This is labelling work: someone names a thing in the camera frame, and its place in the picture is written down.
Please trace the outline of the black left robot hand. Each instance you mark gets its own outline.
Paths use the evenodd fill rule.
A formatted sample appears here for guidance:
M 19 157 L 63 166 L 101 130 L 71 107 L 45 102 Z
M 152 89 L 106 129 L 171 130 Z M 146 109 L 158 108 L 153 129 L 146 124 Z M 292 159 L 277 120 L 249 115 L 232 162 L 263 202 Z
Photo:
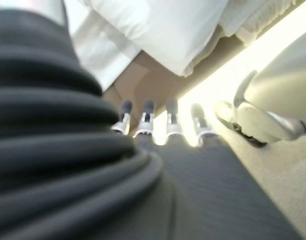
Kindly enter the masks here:
M 61 0 L 0 0 L 0 240 L 299 240 L 219 140 L 138 144 Z

